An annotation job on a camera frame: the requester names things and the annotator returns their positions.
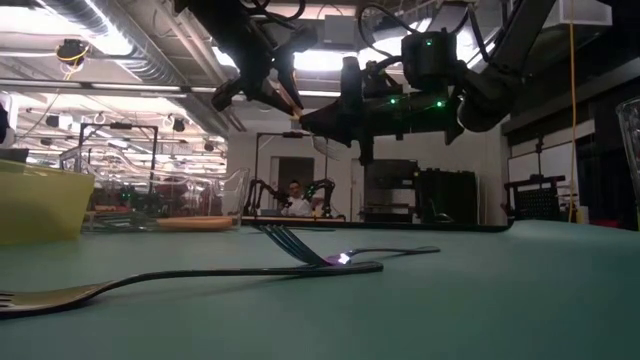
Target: teal table surface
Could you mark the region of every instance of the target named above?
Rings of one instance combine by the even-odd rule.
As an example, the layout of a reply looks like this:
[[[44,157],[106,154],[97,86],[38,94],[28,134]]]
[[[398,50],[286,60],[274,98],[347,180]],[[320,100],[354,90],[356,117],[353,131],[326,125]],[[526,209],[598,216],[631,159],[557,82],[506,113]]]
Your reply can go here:
[[[363,255],[385,265],[364,275],[138,284],[76,310],[0,321],[0,359],[640,359],[638,233],[549,222],[498,234],[296,233],[321,255],[442,252]],[[0,247],[0,289],[296,264],[250,228],[84,235]]]

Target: fork tines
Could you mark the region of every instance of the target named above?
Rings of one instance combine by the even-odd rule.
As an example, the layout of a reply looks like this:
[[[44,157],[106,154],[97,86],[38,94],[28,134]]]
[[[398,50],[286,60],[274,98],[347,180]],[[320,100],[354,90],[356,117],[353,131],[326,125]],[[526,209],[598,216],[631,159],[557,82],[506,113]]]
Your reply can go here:
[[[324,260],[316,254],[302,240],[300,240],[291,230],[284,226],[261,225],[260,231],[264,232],[276,245],[292,257],[303,263],[314,266],[331,266],[330,262]]]

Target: white wall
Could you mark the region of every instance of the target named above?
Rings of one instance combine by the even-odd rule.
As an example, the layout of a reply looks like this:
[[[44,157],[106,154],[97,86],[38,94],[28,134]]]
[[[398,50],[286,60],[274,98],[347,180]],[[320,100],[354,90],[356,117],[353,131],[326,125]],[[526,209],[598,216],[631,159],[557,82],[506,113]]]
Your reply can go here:
[[[261,143],[269,137],[263,136]],[[403,141],[396,141],[394,137],[377,138],[374,147],[376,159],[411,159],[418,160],[422,169],[440,168],[450,171],[473,171],[481,179],[481,221],[488,224],[505,224],[506,218],[500,208],[500,204],[506,201],[506,195],[502,190],[506,181],[507,172],[507,147],[500,135],[499,126],[492,131],[483,134],[465,133],[461,135],[451,146],[445,146],[442,133],[405,135]],[[254,174],[255,161],[255,134],[236,133],[229,139],[229,152],[227,166],[229,171],[240,167],[251,169]],[[315,178],[324,176],[324,155],[316,152],[311,146],[309,138],[283,139],[273,138],[262,148],[259,154],[260,165],[258,177],[270,178],[270,163],[272,157],[300,156],[313,157],[315,159]],[[347,215],[351,202],[352,160],[359,156],[356,143],[352,149],[345,149],[341,161],[329,159],[328,177],[336,182],[333,195],[335,208]],[[358,182],[360,191],[362,182]],[[266,196],[261,204],[267,205]]]

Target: ceiling duct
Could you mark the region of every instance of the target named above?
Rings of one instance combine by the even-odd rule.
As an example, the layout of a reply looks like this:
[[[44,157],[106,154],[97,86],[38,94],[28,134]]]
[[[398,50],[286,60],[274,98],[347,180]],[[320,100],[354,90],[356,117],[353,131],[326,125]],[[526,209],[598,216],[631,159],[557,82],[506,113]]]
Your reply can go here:
[[[169,59],[129,14],[110,0],[36,0],[45,9],[83,30],[83,36],[105,54],[123,56],[120,66],[150,84],[186,84]],[[126,60],[127,57],[144,60]],[[184,108],[209,133],[227,136],[229,125],[213,108],[193,94],[167,99]]]

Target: yellow bowl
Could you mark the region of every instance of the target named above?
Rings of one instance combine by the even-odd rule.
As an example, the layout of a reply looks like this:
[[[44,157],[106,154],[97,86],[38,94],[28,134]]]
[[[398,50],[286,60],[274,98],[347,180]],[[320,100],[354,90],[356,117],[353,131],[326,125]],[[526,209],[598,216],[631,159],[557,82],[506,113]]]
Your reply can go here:
[[[94,178],[0,161],[0,245],[77,239]]]

